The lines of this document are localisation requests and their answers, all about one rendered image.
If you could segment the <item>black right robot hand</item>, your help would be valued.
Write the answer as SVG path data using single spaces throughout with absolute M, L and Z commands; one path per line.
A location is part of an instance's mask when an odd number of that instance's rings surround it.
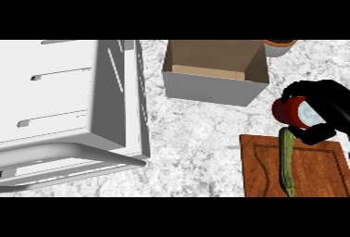
M 290 97 L 303 96 L 321 115 L 324 123 L 306 130 L 289 126 L 305 144 L 314 145 L 342 131 L 350 137 L 350 90 L 334 80 L 295 81 L 284 89 L 283 103 Z

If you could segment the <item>red can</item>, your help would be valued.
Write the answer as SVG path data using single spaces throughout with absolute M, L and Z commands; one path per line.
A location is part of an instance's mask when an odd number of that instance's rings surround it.
M 303 96 L 290 97 L 286 103 L 278 99 L 272 105 L 272 115 L 281 123 L 302 129 L 326 123 Z

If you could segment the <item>brown wooden cutting board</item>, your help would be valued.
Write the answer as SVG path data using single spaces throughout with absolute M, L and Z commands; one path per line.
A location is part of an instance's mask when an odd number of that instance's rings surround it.
M 280 181 L 280 138 L 240 135 L 246 197 L 286 197 Z M 339 142 L 293 148 L 298 197 L 350 197 L 350 168 Z

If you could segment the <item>open cardboard box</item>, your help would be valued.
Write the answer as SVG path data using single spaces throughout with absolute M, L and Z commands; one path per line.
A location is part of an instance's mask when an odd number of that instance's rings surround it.
M 247 106 L 269 85 L 259 40 L 171 40 L 163 65 L 172 98 Z

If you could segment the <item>pale pot with orange rim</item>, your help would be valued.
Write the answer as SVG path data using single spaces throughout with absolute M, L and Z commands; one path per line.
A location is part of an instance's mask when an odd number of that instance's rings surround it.
M 293 45 L 298 43 L 296 40 L 264 40 L 267 47 L 267 56 L 280 57 L 283 56 Z

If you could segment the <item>green cucumber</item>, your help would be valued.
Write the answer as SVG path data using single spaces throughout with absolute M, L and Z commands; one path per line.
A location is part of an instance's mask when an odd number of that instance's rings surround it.
M 292 163 L 296 138 L 289 128 L 280 130 L 280 180 L 289 197 L 296 196 L 296 183 L 293 180 Z

